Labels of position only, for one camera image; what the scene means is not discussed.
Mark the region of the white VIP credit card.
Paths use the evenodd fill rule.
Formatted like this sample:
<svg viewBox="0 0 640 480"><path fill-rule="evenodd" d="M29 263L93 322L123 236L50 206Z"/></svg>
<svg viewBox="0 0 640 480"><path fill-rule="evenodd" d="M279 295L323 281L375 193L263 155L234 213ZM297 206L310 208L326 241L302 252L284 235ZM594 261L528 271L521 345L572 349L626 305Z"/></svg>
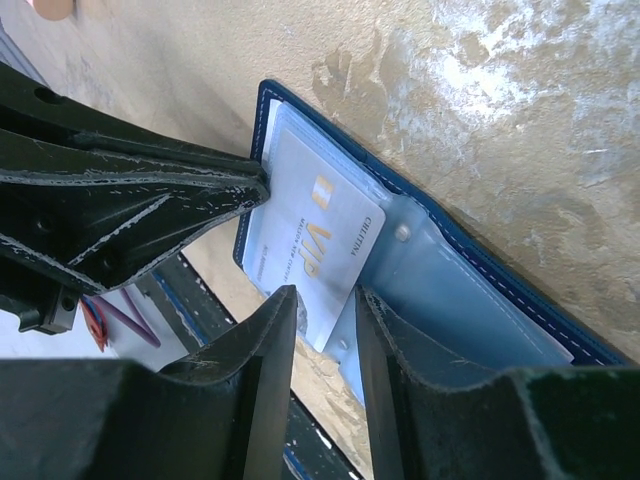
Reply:
<svg viewBox="0 0 640 480"><path fill-rule="evenodd" d="M271 196L251 215L244 271L265 295L295 286L321 351L385 222L388 196L329 141L286 122L269 153Z"/></svg>

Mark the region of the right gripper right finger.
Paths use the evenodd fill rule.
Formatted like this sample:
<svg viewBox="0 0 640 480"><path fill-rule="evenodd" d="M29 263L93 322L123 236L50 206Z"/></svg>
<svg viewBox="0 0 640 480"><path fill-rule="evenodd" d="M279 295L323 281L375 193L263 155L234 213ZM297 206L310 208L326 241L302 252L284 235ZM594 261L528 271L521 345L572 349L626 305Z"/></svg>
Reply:
<svg viewBox="0 0 640 480"><path fill-rule="evenodd" d="M356 330L378 479L635 479L639 372L470 362L358 288Z"/></svg>

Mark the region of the blue card holder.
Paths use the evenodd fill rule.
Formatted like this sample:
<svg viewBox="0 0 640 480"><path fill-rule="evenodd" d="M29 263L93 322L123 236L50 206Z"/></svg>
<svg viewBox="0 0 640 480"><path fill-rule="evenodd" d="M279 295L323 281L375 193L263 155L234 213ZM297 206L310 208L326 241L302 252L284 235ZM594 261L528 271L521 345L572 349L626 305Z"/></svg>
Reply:
<svg viewBox="0 0 640 480"><path fill-rule="evenodd" d="M360 285L438 344L493 372L628 364L622 352L538 292L436 200L273 80L259 86L251 150L268 177L274 133L286 122L329 141L346 160L341 172L362 172L388 196L382 205L385 222L346 305L325 348L315 349L338 363L356 395L363 392L355 327L355 289ZM234 247L235 262L244 273L255 210L241 218Z"/></svg>

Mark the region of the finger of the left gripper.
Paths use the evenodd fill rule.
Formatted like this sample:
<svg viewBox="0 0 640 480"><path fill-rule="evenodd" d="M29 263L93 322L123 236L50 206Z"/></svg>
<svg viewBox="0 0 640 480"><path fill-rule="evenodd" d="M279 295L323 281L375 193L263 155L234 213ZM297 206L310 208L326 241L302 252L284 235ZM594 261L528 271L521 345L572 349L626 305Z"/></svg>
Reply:
<svg viewBox="0 0 640 480"><path fill-rule="evenodd" d="M262 175L254 160L166 137L92 109L1 65L1 129L59 147L143 157L182 167Z"/></svg>
<svg viewBox="0 0 640 480"><path fill-rule="evenodd" d="M257 162L166 137L1 136L1 254L84 293L136 280L268 197Z"/></svg>

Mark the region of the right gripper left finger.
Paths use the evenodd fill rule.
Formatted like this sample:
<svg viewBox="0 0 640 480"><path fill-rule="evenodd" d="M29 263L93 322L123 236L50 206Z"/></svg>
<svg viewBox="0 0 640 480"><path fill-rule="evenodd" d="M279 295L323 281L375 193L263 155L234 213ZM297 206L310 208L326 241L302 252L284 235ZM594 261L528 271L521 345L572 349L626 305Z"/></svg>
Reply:
<svg viewBox="0 0 640 480"><path fill-rule="evenodd" d="M124 360L5 360L5 479L276 479L298 295L154 372Z"/></svg>

